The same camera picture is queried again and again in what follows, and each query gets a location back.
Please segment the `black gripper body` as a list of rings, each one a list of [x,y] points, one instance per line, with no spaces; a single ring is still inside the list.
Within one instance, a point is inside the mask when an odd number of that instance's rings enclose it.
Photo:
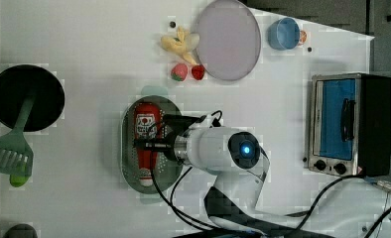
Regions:
[[[163,123],[170,132],[165,137],[167,149],[164,155],[170,161],[183,163],[188,158],[187,143],[190,127],[198,121],[198,117],[166,114]]]

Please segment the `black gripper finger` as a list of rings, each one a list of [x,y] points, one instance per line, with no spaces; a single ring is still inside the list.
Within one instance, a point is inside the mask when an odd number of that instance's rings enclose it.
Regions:
[[[135,140],[133,146],[136,149],[143,151],[154,151],[154,152],[167,152],[173,149],[171,144],[168,144],[165,141],[145,141],[145,140]]]

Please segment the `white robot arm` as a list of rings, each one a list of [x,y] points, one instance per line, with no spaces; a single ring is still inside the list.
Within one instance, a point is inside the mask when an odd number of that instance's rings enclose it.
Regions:
[[[255,210],[270,161],[251,133],[223,127],[212,114],[161,118],[143,114],[133,129],[133,146],[149,161],[162,153],[178,165],[215,176],[203,202],[207,217],[219,229],[266,238],[332,238],[303,228],[309,213],[291,217]]]

